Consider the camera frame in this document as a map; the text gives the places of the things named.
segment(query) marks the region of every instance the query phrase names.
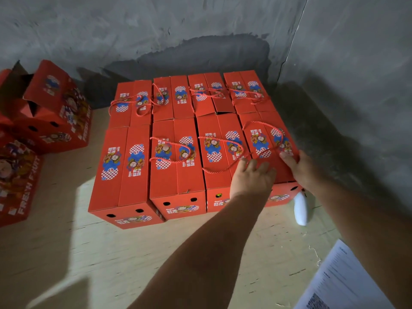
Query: person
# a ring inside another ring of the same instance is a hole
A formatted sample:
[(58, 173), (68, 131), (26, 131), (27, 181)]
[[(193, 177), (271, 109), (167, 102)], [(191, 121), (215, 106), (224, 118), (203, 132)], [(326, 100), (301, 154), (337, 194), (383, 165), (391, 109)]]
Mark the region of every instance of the person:
[[(346, 244), (397, 309), (410, 308), (412, 223), (325, 175), (303, 151), (300, 161), (280, 153), (296, 181), (331, 216)], [(239, 161), (230, 202), (190, 236), (160, 267), (129, 309), (225, 309), (246, 240), (270, 195), (275, 169)]]

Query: hand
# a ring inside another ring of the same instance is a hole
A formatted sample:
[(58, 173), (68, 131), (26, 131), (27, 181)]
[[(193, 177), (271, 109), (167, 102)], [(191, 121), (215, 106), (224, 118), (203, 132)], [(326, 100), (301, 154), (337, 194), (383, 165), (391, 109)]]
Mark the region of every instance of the hand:
[(291, 169), (295, 180), (308, 191), (311, 191), (313, 186), (319, 185), (322, 181), (327, 180), (326, 174), (315, 165), (312, 158), (307, 156), (303, 150), (299, 150), (300, 160), (298, 163), (291, 155), (285, 152), (281, 152), (279, 155)]
[(276, 178), (276, 170), (269, 169), (269, 163), (265, 162), (256, 169), (257, 161), (249, 162), (242, 158), (233, 175), (230, 185), (230, 198), (239, 195), (262, 195), (268, 198)]

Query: white paper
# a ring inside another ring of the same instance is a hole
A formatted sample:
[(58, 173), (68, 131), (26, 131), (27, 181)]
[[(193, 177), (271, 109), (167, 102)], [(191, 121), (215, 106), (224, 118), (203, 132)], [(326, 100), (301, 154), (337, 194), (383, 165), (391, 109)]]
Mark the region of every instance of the white paper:
[(394, 309), (350, 248), (338, 240), (295, 309)]

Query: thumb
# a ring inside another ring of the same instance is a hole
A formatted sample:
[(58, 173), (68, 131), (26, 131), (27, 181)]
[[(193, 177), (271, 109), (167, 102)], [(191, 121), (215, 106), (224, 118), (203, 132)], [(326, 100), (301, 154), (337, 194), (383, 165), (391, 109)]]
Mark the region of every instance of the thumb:
[(286, 153), (284, 151), (281, 151), (279, 156), (285, 162), (285, 164), (289, 166), (289, 168), (293, 172), (295, 170), (296, 166), (297, 166), (297, 163), (296, 163), (295, 159), (291, 155), (289, 155), (288, 153)]

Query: white plastic object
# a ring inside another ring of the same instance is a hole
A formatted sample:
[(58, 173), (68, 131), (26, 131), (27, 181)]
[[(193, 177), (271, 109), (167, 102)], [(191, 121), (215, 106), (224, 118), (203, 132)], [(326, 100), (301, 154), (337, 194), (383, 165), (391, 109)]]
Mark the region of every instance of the white plastic object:
[(306, 204), (306, 197), (302, 191), (297, 193), (295, 198), (295, 219), (298, 225), (306, 226), (308, 222), (308, 206)]

